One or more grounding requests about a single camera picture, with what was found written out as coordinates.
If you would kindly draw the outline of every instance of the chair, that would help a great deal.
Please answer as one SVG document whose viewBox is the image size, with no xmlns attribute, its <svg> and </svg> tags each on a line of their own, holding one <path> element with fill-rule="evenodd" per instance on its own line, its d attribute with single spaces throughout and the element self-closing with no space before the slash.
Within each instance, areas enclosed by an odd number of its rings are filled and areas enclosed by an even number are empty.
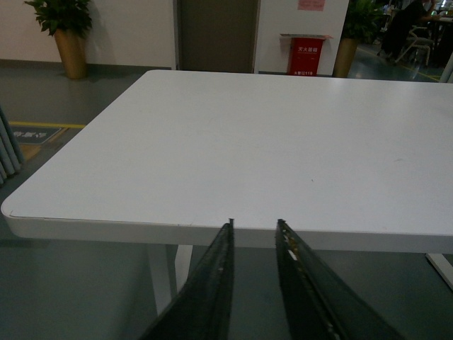
<svg viewBox="0 0 453 340">
<path fill-rule="evenodd" d="M 275 233 L 280 287 L 295 339 L 404 339 L 361 300 L 284 220 Z"/>
<path fill-rule="evenodd" d="M 418 37 L 415 34 L 416 30 L 425 30 L 425 29 L 426 29 L 425 27 L 414 26 L 409 31 L 409 35 L 406 38 L 406 49 L 398 56 L 398 58 L 396 58 L 395 64 L 398 63 L 406 55 L 407 52 L 409 52 L 413 48 L 416 48 L 417 50 L 426 51 L 425 65 L 426 66 L 428 65 L 428 63 L 430 62 L 430 53 L 431 53 L 432 45 L 434 44 L 434 40 Z"/>
<path fill-rule="evenodd" d="M 233 220 L 209 249 L 170 305 L 140 340 L 227 340 L 233 292 Z"/>
<path fill-rule="evenodd" d="M 447 65 L 444 68 L 440 83 L 453 83 L 453 53 L 450 55 Z"/>
<path fill-rule="evenodd" d="M 25 162 L 21 148 L 0 108 L 0 184 L 17 174 Z"/>
</svg>

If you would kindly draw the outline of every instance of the floor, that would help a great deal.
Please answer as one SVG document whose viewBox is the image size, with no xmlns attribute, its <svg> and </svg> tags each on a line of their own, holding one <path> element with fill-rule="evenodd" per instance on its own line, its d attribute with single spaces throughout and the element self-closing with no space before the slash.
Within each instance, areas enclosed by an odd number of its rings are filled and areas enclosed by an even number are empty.
<svg viewBox="0 0 453 340">
<path fill-rule="evenodd" d="M 378 49 L 359 47 L 350 78 L 436 82 L 442 73 L 417 63 L 389 65 Z M 89 78 L 69 81 L 54 65 L 0 63 L 1 107 L 11 122 L 69 128 L 6 182 L 0 202 L 142 72 L 91 70 Z M 204 250 L 195 247 L 192 267 Z M 452 291 L 424 254 L 319 254 L 407 339 L 453 339 Z M 155 315 L 144 245 L 20 239 L 0 217 L 0 269 L 0 339 L 136 339 Z M 236 249 L 229 338 L 290 339 L 272 249 Z"/>
</svg>

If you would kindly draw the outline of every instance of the fire extinguisher cabinet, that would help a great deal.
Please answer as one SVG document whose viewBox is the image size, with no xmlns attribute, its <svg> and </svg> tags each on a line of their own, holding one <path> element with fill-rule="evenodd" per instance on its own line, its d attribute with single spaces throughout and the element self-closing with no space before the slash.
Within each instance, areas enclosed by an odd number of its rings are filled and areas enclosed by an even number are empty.
<svg viewBox="0 0 453 340">
<path fill-rule="evenodd" d="M 324 40 L 332 37 L 304 34 L 281 34 L 281 36 L 291 38 L 287 73 L 292 76 L 316 76 Z"/>
</svg>

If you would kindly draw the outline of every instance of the white wall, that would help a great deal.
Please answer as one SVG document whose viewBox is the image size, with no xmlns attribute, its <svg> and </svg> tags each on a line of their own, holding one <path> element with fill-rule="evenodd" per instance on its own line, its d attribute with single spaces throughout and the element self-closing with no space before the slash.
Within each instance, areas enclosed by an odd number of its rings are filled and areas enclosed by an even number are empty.
<svg viewBox="0 0 453 340">
<path fill-rule="evenodd" d="M 318 74 L 332 75 L 348 0 L 326 0 L 323 11 L 298 11 L 297 0 L 261 0 L 255 70 L 287 71 L 290 39 L 280 33 L 330 35 L 323 44 Z"/>
<path fill-rule="evenodd" d="M 93 30 L 86 44 L 91 64 L 172 67 L 175 28 L 171 0 L 92 0 Z M 331 35 L 323 45 L 319 74 L 332 74 L 348 0 L 326 0 L 324 11 L 298 11 L 297 0 L 261 0 L 255 70 L 287 69 L 289 38 L 280 33 Z M 41 33 L 34 10 L 2 0 L 0 59 L 59 62 L 53 38 Z"/>
<path fill-rule="evenodd" d="M 173 3 L 169 0 L 92 0 L 91 64 L 174 67 Z M 59 62 L 53 38 L 41 33 L 34 9 L 2 0 L 0 59 Z"/>
</svg>

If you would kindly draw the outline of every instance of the table leg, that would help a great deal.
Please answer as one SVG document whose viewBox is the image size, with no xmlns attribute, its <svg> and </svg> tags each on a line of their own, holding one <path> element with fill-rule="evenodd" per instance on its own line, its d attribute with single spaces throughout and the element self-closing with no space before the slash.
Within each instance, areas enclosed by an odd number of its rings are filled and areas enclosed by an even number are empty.
<svg viewBox="0 0 453 340">
<path fill-rule="evenodd" d="M 428 261 L 435 270 L 442 276 L 445 283 L 453 290 L 453 266 L 442 254 L 426 254 Z"/>
<path fill-rule="evenodd" d="M 175 258 L 176 290 L 179 292 L 189 276 L 193 246 L 178 246 Z"/>
<path fill-rule="evenodd" d="M 171 265 L 170 249 L 165 244 L 150 244 L 148 249 L 149 270 L 154 289 L 157 315 L 161 314 L 176 293 L 175 268 Z"/>
<path fill-rule="evenodd" d="M 435 58 L 437 57 L 437 41 L 439 40 L 439 25 L 437 23 L 434 23 L 432 40 L 434 41 L 434 44 L 432 46 L 432 59 L 435 60 Z"/>
<path fill-rule="evenodd" d="M 162 313 L 187 280 L 192 248 L 193 246 L 148 245 L 157 315 Z"/>
</svg>

